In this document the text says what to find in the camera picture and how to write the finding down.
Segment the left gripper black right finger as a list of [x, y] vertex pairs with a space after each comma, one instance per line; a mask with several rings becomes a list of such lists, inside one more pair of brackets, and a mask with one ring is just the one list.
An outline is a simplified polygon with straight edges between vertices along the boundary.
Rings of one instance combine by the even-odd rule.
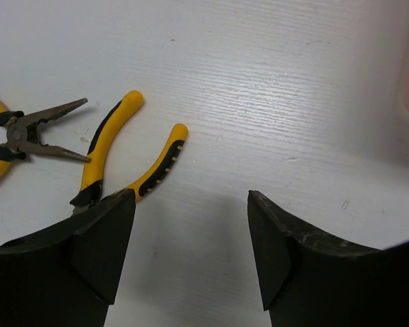
[[409, 326], [409, 240], [374, 249], [250, 191], [247, 218], [273, 326]]

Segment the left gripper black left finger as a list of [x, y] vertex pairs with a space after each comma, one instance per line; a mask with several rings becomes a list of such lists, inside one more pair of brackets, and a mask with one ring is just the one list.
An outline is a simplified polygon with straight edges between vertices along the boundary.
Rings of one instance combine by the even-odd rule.
[[136, 210], [126, 189], [0, 246], [0, 326], [103, 326]]

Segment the yellow needle-nose pliers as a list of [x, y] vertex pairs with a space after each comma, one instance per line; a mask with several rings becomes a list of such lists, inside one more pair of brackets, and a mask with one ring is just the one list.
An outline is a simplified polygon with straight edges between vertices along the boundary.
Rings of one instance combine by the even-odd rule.
[[[120, 129], [140, 110], [144, 102], [144, 96], [140, 91], [130, 91], [109, 111], [98, 126], [87, 152], [91, 161], [84, 165], [79, 192], [70, 201], [74, 207], [73, 215], [82, 213], [101, 200], [104, 167], [111, 145]], [[152, 193], [168, 176], [183, 150], [188, 133], [186, 125], [175, 124], [153, 165], [140, 178], [127, 186], [135, 192], [137, 202]]]

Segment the yellow side cutter pliers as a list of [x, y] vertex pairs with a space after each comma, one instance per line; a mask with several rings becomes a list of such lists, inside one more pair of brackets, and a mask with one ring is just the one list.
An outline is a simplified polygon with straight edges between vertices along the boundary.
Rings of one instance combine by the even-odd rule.
[[15, 161], [24, 161], [28, 154], [47, 157], [58, 157], [88, 163], [91, 161], [86, 155], [60, 146], [41, 143], [37, 128], [42, 123], [56, 121], [71, 111], [87, 103], [86, 98], [61, 104], [45, 110], [25, 114], [22, 111], [8, 110], [0, 100], [0, 127], [6, 128], [6, 142], [0, 144], [0, 178], [4, 176]]

